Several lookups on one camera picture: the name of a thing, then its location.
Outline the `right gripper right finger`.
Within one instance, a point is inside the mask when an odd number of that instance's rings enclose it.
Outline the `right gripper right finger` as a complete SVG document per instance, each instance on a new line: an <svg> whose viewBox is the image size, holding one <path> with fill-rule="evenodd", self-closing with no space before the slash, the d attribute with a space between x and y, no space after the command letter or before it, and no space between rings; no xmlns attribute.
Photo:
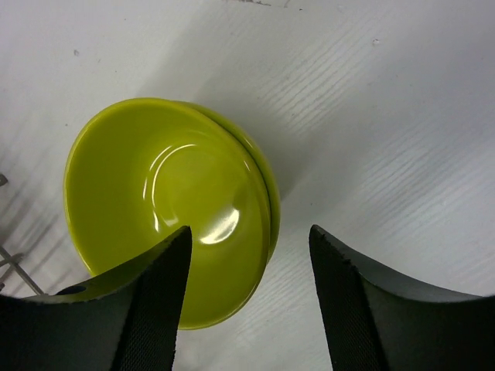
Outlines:
<svg viewBox="0 0 495 371"><path fill-rule="evenodd" d="M492 370L494 298L402 274L322 227L309 252L334 370Z"/></svg>

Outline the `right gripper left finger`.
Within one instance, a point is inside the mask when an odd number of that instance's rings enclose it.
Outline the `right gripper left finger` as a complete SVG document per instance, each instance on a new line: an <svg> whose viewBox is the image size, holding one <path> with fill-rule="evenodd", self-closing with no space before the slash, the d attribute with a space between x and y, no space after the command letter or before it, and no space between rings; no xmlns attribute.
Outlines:
<svg viewBox="0 0 495 371"><path fill-rule="evenodd" d="M171 370L192 256L183 226L56 295L1 297L3 370Z"/></svg>

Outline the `lime green bowl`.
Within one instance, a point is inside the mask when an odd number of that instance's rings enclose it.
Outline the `lime green bowl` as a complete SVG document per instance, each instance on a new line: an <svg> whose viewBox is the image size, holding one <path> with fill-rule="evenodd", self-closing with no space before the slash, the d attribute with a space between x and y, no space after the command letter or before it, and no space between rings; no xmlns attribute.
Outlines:
<svg viewBox="0 0 495 371"><path fill-rule="evenodd" d="M191 229L182 330L239 312L268 265L268 194L253 158L176 100L123 100L93 116L70 149L63 198L73 244L95 276Z"/></svg>
<svg viewBox="0 0 495 371"><path fill-rule="evenodd" d="M254 139L239 125L235 124L230 119L225 116L204 107L199 104L192 102L186 102L177 100L176 103L185 105L186 107L192 108L195 111L200 112L202 115L208 117L210 120L216 122L225 131L228 131L233 137L235 137L246 149L246 151L253 158L254 163L258 167L265 188L268 194L268 203L270 209L270 245L268 248L268 259L270 261L275 247L278 241L280 225L281 225L281 200L278 190L278 184L276 182L275 174L271 168L271 165L266 158L265 154L256 144Z"/></svg>

